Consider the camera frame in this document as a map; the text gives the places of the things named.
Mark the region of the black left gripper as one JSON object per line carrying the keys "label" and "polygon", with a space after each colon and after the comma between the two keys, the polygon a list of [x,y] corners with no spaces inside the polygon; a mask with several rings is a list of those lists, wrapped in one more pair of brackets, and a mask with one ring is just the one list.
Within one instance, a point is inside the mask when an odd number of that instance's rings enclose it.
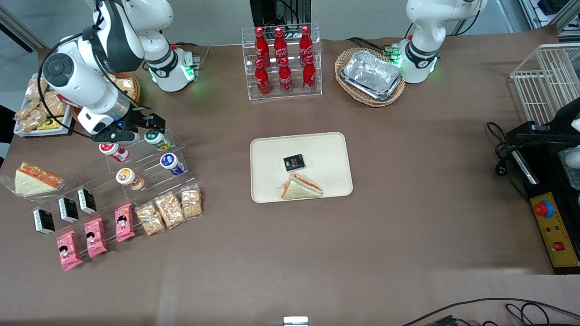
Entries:
{"label": "black left gripper", "polygon": [[577,98],[559,109],[548,123],[534,125],[530,132],[518,133],[517,140],[522,143],[578,146],[579,114],[580,99]]}

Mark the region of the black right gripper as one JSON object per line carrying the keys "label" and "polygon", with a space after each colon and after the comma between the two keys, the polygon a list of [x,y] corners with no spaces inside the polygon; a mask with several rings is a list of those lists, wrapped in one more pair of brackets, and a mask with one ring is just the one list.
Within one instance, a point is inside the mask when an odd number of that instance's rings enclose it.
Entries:
{"label": "black right gripper", "polygon": [[165,130],[166,121],[157,114],[143,115],[140,111],[129,110],[119,120],[107,115],[99,118],[93,126],[96,143],[131,144],[140,140],[138,128]]}

